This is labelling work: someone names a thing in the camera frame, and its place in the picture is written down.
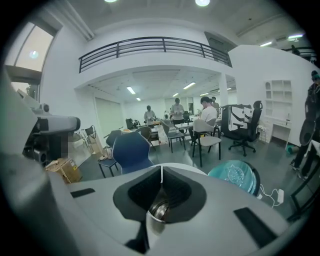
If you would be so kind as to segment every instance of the floor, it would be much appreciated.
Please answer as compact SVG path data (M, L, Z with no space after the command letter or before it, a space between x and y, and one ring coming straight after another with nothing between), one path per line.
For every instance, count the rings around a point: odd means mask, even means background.
M192 158L192 147L188 141L185 143L186 151L184 150L183 145L180 145L179 142L173 143L173 153L171 153L171 149L168 144L162 144L156 146L156 150L154 150L154 148L150 149L149 158L154 164L187 164L200 169L206 174L223 161L244 160L249 162L257 169L260 175L260 182L263 185L266 194L271 194L273 189L284 190L284 202L274 208L285 218L291 216L295 212L295 207L290 195L302 184L302 180L297 177L297 173L293 171L290 166L290 162L294 156L287 155L284 148L275 142L264 143L262 141L256 141L253 144L256 148L256 153L253 153L251 149L247 149L247 156L244 157L241 147L235 147L228 150L228 147L232 145L232 143L231 139L226 137L222 138L221 160L219 160L218 156L218 145L216 147L212 147L210 153L207 153L207 150L203 150L202 167L200 167L199 151L196 148L194 158ZM94 156L88 158L79 168L83 176L81 181L103 179L103 175ZM111 173L108 168L104 167L103 170L107 178L111 177ZM115 176L121 174L121 171L117 171L115 167L113 167L112 170ZM317 189L320 182L319 177L320 171L314 175L309 185L297 195L297 200L300 205L305 203ZM278 196L276 192L273 193L273 198L277 203ZM272 199L265 195L263 195L261 200L270 206L273 205Z

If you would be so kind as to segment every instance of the black office chair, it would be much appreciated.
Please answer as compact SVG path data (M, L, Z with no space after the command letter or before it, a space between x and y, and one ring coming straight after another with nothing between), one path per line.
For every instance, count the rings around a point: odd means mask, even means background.
M253 104L254 111L252 117L249 121L243 121L247 124L247 129L243 129L243 124L233 123L237 126L237 130L232 132L237 138L233 141L233 145L229 147L229 150L234 147L242 147L243 149L243 156L246 157L246 147L253 150L253 153L256 152L256 149L253 146L250 146L248 142L254 142L257 138L259 138L260 133L257 132L257 127L259 124L259 119L261 116L263 105L261 101L256 101Z

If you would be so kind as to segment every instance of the balcony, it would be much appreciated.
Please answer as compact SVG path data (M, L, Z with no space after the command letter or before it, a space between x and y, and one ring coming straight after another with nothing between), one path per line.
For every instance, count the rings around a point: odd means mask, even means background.
M79 58L79 73L106 61L147 52L184 53L232 67L227 51L223 52L209 45L187 39L149 36L114 42L88 52Z

